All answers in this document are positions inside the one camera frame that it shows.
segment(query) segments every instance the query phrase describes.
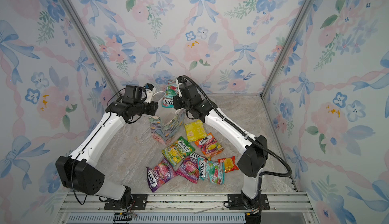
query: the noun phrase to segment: metal corner post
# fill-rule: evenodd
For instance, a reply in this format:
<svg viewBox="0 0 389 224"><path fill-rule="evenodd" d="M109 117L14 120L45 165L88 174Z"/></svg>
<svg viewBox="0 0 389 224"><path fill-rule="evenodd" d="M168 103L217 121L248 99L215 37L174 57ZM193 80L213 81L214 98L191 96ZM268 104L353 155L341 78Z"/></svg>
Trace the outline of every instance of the metal corner post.
<svg viewBox="0 0 389 224"><path fill-rule="evenodd" d="M269 78L261 94L262 99L266 98L267 94L269 93L271 85L273 84L273 81L277 76L277 72L280 70L280 67L287 55L287 52L289 51L290 47L293 44L293 41L295 40L297 34L299 33L300 27L304 19L306 18L310 8L312 7L313 2L314 0L304 0L304 3L301 6L301 9L296 16L296 21L294 22L292 29L289 31L289 34L286 37L285 46L282 48L282 51L278 56L277 62L274 64L274 67L270 72Z"/></svg>
<svg viewBox="0 0 389 224"><path fill-rule="evenodd" d="M111 87L113 91L115 92L119 91L119 88L116 86L116 83L113 80L111 74L109 73L107 66L105 65L104 61L101 59L97 48L94 46L92 38L90 37L89 33L86 31L85 26L82 24L81 18L76 12L72 2L70 0L59 0L59 1L63 5L65 11L70 16L76 30L79 32L81 38L84 40L86 47L89 49L97 66L99 67L100 71L103 73L103 76L107 80L108 85Z"/></svg>

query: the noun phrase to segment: red candy packet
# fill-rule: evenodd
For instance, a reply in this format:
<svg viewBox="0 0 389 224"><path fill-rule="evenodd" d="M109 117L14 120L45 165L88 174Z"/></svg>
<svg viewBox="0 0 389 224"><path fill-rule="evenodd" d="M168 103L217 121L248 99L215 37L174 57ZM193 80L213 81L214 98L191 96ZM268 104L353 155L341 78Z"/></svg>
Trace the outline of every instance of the red candy packet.
<svg viewBox="0 0 389 224"><path fill-rule="evenodd" d="M235 165L235 156L232 158L221 158L217 160L219 163L224 163L224 172L228 173L234 170L239 170L238 166Z"/></svg>
<svg viewBox="0 0 389 224"><path fill-rule="evenodd" d="M152 192L155 192L163 184L177 176L172 165L163 158L153 169L147 168L147 183Z"/></svg>

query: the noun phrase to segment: mounting plate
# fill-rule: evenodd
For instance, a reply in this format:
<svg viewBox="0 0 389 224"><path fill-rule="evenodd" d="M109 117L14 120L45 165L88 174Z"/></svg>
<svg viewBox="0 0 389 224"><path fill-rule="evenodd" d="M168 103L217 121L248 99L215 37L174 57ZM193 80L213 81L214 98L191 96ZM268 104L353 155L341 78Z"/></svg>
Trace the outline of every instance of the mounting plate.
<svg viewBox="0 0 389 224"><path fill-rule="evenodd" d="M148 194L131 194L132 202L134 202L131 210L145 210L147 204ZM118 207L118 205L113 202L105 202L104 210L123 210Z"/></svg>
<svg viewBox="0 0 389 224"><path fill-rule="evenodd" d="M227 198L228 202L225 203L228 203L229 206L238 205L237 207L229 208L230 210L247 210L243 206L242 196L240 194L228 194ZM261 205L262 210L270 210L270 205L266 194L261 194Z"/></svg>

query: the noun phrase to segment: berries candy bag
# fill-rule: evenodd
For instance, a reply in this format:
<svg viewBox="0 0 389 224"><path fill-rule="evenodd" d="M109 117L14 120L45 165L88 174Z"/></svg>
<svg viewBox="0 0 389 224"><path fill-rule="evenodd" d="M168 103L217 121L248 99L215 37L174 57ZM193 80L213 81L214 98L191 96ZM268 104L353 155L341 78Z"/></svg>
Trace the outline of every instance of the berries candy bag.
<svg viewBox="0 0 389 224"><path fill-rule="evenodd" d="M192 123L184 124L188 141L195 141L207 136L203 123L197 120Z"/></svg>
<svg viewBox="0 0 389 224"><path fill-rule="evenodd" d="M183 176L192 183L197 184L198 177L200 175L198 169L198 159L204 159L203 157L197 155L197 153L191 153L187 156L180 167L177 169L176 173Z"/></svg>
<svg viewBox="0 0 389 224"><path fill-rule="evenodd" d="M162 100L162 106L165 108L174 108L173 96L178 94L178 87L175 81L168 80L168 86L166 87L166 93Z"/></svg>
<svg viewBox="0 0 389 224"><path fill-rule="evenodd" d="M168 182L170 179L177 176L174 172L171 164L163 158L158 165L156 165L153 169L147 168L147 183L149 184L149 188L152 192L155 192L159 187Z"/></svg>
<svg viewBox="0 0 389 224"><path fill-rule="evenodd" d="M221 144L214 138L212 133L208 133L206 137L196 140L194 143L198 146L198 148L200 148L208 160L211 160L211 157L216 156L224 150Z"/></svg>
<svg viewBox="0 0 389 224"><path fill-rule="evenodd" d="M205 166L209 182L214 184L224 184L224 163L207 161Z"/></svg>
<svg viewBox="0 0 389 224"><path fill-rule="evenodd" d="M194 152L195 149L182 136L171 146L162 150L162 154L175 167L186 156Z"/></svg>
<svg viewBox="0 0 389 224"><path fill-rule="evenodd" d="M222 158L217 160L219 163L224 163L224 172L228 173L234 170L239 170L238 166L235 165L235 156L232 158Z"/></svg>

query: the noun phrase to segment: purple candy bag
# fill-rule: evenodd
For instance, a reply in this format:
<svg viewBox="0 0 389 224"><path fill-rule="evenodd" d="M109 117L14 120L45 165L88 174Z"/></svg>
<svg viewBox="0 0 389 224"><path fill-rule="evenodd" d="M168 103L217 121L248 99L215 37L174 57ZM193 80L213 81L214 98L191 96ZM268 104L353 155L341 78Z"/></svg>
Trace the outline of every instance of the purple candy bag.
<svg viewBox="0 0 389 224"><path fill-rule="evenodd" d="M170 179L177 176L172 165L166 158L163 158L158 165L153 169L147 168L147 183L152 192L155 192L159 187L168 182Z"/></svg>

